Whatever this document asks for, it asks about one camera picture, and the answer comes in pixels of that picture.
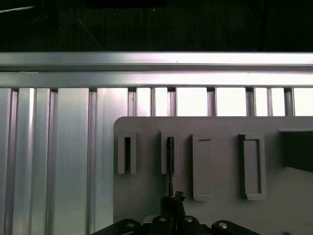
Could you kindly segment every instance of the gray bracket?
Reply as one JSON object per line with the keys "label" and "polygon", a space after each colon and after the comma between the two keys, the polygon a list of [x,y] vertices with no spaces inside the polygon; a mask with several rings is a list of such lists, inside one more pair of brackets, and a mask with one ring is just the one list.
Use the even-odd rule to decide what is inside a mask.
{"label": "gray bracket", "polygon": [[192,136],[193,197],[206,201],[212,194],[212,139],[207,136]]}
{"label": "gray bracket", "polygon": [[244,185],[247,200],[266,198],[266,164],[264,138],[239,135],[243,149]]}

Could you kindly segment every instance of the horizontal metal beam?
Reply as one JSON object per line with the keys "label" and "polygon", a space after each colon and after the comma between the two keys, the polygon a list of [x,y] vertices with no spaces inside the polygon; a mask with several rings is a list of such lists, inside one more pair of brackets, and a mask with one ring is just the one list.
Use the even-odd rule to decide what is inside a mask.
{"label": "horizontal metal beam", "polygon": [[236,68],[237,70],[245,70],[245,66],[249,66],[249,69],[253,66],[267,66],[269,70],[272,69],[268,66],[278,66],[279,70],[286,66],[311,67],[313,53],[0,53],[0,71],[206,70],[211,66],[220,70],[220,65],[230,66],[229,69],[233,69],[233,66],[243,66]]}
{"label": "horizontal metal beam", "polygon": [[3,72],[2,88],[313,87],[313,72]]}

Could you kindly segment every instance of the gray mounting plate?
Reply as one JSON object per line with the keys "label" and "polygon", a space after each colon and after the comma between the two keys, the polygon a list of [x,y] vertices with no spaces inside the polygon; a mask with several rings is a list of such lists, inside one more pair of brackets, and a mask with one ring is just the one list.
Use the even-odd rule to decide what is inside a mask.
{"label": "gray mounting plate", "polygon": [[[114,221],[159,214],[164,142],[173,136],[174,191],[185,192],[187,214],[208,226],[224,219],[260,234],[313,234],[312,130],[312,117],[122,117],[114,126]],[[297,135],[283,142],[286,132],[307,133],[306,145]]]}

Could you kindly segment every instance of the slotted aluminum frame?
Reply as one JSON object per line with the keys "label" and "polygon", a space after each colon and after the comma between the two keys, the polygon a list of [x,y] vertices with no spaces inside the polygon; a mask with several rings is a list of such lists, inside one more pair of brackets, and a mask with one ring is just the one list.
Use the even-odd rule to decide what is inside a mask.
{"label": "slotted aluminum frame", "polygon": [[[222,88],[234,88],[231,95],[239,94],[241,100],[246,100],[245,106],[236,113],[239,116],[275,115],[272,97],[275,89],[281,89],[285,114],[294,116],[293,89],[313,88],[313,54],[0,53],[0,88],[4,95],[1,107],[7,110],[1,120],[7,121],[6,134],[0,140],[3,146],[9,145],[8,150],[0,149],[6,156],[4,164],[8,171],[4,172],[8,178],[1,181],[1,187],[5,182],[7,185],[0,195],[0,206],[3,206],[0,207],[0,234],[5,228],[5,234],[13,231],[14,234],[53,235],[70,231],[67,225],[74,226],[76,234],[88,234],[112,223],[113,125],[119,117],[225,116],[228,114],[225,109],[217,110],[218,105],[228,107],[228,100],[217,98],[217,94],[227,94]],[[184,89],[190,88],[194,99],[186,98],[191,90]],[[267,99],[267,103],[259,104],[259,97]],[[155,103],[160,98],[162,104],[167,104],[165,107]],[[207,107],[189,112],[197,100]],[[71,119],[80,124],[81,132],[74,122],[70,123]],[[66,129],[77,133],[73,135]],[[78,142],[69,140],[68,144],[75,147],[73,150],[64,142],[68,138],[78,138]],[[71,161],[76,161],[76,165],[70,165]],[[86,176],[77,188],[71,181],[62,179],[67,175],[64,165],[73,178],[82,177],[81,173]],[[18,183],[8,185],[14,179]],[[63,192],[54,192],[55,184],[64,184],[60,187]],[[77,209],[79,216],[77,220],[67,221],[61,216],[73,217],[75,213],[64,212],[60,205],[70,199],[68,192],[72,189],[76,197],[70,206]],[[14,192],[20,195],[10,199]],[[7,218],[13,218],[8,222],[13,227],[4,227],[3,219]]]}

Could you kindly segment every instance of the dark background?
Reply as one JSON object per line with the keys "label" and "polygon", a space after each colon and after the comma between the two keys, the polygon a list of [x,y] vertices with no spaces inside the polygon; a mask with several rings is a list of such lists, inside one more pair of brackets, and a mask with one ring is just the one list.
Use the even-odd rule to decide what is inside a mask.
{"label": "dark background", "polygon": [[[252,1],[262,13],[264,0]],[[0,9],[33,4],[0,0]],[[312,0],[268,0],[264,25],[262,37],[247,0],[101,9],[46,0],[45,7],[0,14],[0,51],[313,51]]]}

